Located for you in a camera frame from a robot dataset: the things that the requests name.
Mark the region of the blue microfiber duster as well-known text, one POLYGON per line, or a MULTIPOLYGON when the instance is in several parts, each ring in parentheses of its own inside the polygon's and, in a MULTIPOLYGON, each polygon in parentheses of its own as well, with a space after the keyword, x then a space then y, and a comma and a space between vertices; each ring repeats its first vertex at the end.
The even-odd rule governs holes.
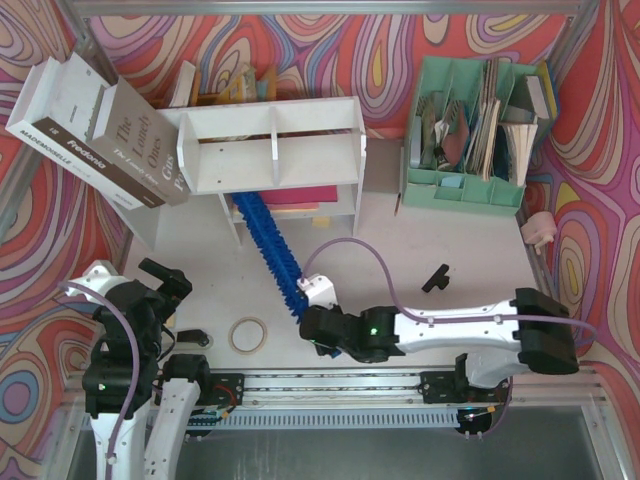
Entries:
POLYGON ((310 305, 329 310, 336 307, 338 301, 333 283, 319 274, 304 276, 260 195, 244 192, 232 193, 231 197, 297 324, 302 326, 310 305))

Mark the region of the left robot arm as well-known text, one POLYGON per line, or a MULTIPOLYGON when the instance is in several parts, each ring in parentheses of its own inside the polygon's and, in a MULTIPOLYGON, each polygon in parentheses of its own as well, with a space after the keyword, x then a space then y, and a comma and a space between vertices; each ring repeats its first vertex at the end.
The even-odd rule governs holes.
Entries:
POLYGON ((104 328, 82 378, 99 479, 175 478, 188 420, 212 385, 205 356, 161 346, 191 282, 149 258, 139 267, 160 286, 96 261, 68 290, 95 304, 93 318, 104 328))

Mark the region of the white wooden bookshelf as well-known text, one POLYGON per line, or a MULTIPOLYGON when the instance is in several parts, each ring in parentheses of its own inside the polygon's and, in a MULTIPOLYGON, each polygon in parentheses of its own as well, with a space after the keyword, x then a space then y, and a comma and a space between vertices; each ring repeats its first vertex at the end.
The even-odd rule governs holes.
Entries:
POLYGON ((178 165, 194 195, 214 195, 236 243, 244 220, 231 196, 335 186, 338 198, 308 217, 359 224, 367 137, 356 97, 161 110, 178 127, 178 165))

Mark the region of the black stapler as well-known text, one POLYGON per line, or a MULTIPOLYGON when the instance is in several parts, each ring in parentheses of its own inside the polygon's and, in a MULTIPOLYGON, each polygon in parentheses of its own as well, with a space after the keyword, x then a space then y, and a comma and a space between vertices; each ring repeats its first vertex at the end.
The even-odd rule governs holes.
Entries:
POLYGON ((179 349, 208 349, 213 345, 213 337, 201 329, 182 330, 176 334, 179 349))

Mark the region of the black clip object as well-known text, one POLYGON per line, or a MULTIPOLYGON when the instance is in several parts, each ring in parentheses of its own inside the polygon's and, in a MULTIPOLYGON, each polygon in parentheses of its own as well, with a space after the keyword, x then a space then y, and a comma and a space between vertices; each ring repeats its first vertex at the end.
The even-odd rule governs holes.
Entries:
POLYGON ((421 290, 424 293, 430 293, 434 288, 438 288, 440 291, 447 288, 450 283, 450 276, 448 264, 441 264, 440 267, 434 272, 434 274, 423 284, 421 290))

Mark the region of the masking tape roll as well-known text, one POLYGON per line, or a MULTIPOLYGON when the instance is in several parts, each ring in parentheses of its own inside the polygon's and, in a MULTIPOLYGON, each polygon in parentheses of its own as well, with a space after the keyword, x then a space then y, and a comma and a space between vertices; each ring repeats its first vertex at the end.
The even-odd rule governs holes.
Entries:
POLYGON ((252 355, 266 343, 268 329, 259 318, 244 317, 237 320, 228 332, 230 348, 240 355, 252 355))

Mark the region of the yellow sticky note pad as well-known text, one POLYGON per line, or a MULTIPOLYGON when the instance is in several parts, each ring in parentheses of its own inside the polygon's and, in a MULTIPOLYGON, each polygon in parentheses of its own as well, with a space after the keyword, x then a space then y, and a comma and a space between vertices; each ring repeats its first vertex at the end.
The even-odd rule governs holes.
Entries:
POLYGON ((312 226, 314 228, 329 228, 331 226, 331 218, 328 216, 313 217, 312 226))

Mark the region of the red pencil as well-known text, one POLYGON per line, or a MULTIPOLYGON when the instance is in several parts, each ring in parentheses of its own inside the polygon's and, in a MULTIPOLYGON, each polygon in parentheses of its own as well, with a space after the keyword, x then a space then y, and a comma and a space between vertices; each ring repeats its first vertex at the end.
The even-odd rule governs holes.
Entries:
POLYGON ((401 194, 401 192, 399 192, 397 194, 397 196, 396 196, 396 201, 395 201, 395 205, 394 205, 394 212, 393 212, 394 217, 397 216, 397 214, 398 214, 399 207, 401 205, 401 197, 402 197, 402 194, 401 194))

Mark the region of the stack of coloured paper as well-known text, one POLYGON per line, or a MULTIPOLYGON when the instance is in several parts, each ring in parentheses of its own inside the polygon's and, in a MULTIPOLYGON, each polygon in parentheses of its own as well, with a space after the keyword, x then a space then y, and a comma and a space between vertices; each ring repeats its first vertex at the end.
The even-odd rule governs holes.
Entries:
POLYGON ((336 185, 274 189, 259 191, 260 199, 271 212, 310 212, 318 210, 323 203, 336 203, 336 185))

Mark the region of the taupe book Lonely Ones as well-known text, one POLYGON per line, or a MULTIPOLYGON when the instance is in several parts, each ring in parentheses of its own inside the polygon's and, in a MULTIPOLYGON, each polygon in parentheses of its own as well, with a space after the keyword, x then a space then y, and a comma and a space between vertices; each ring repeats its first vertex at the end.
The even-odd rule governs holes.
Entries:
POLYGON ((180 205, 190 193, 178 166, 177 138, 178 129, 119 78, 104 91, 89 146, 155 208, 180 205))

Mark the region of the pink piggy figure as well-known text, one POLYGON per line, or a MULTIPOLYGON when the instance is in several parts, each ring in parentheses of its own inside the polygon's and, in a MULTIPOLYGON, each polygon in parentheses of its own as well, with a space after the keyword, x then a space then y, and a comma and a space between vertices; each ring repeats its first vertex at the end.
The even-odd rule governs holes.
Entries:
POLYGON ((540 211, 533 214, 520 230, 524 242, 532 245, 535 252, 540 255, 544 246, 554 242, 557 226, 551 212, 540 211))

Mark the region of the mint green desk organizer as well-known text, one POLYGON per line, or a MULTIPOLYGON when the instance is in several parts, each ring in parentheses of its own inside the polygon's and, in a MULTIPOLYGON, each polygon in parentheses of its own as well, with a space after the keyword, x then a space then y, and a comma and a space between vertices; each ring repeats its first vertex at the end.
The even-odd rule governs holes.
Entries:
POLYGON ((515 215, 533 151, 558 114, 545 61, 425 57, 404 140, 402 203, 515 215))

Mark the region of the white book Mademoiselle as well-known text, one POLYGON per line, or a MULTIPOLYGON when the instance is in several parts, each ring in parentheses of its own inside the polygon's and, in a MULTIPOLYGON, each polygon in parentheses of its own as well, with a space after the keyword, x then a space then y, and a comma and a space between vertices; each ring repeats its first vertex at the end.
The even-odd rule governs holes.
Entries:
POLYGON ((50 140, 33 126, 33 121, 37 119, 38 114, 44 106, 45 91, 44 88, 39 85, 39 81, 44 70, 45 62, 46 60, 31 68, 21 93, 19 94, 18 100, 16 101, 9 116, 6 124, 6 130, 19 138, 26 145, 34 148, 37 152, 44 154, 46 157, 59 164, 79 179, 88 183, 91 187, 97 189, 110 200, 121 205, 118 201, 114 200, 107 191, 100 188, 99 181, 88 177, 88 168, 83 166, 73 166, 71 164, 70 157, 65 154, 61 146, 50 140))

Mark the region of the brown book Fredonia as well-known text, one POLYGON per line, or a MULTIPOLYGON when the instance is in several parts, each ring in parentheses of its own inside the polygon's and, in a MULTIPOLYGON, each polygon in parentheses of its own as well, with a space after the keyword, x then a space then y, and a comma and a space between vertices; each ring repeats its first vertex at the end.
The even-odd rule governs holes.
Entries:
POLYGON ((109 87, 81 57, 46 60, 39 81, 44 106, 33 126, 59 144, 71 164, 89 169, 88 177, 128 209, 161 206, 164 201, 89 145, 97 125, 103 95, 109 87))

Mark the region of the black mounting rail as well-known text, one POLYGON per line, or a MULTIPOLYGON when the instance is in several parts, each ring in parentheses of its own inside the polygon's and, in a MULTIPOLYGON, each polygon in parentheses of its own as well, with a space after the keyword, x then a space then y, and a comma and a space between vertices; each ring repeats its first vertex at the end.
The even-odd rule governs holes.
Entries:
POLYGON ((508 381, 481 389, 468 386, 449 370, 416 371, 412 369, 374 370, 245 370, 210 372, 210 386, 204 391, 204 403, 216 400, 241 406, 258 406, 262 402, 333 402, 416 400, 425 404, 496 403, 506 398, 508 381))

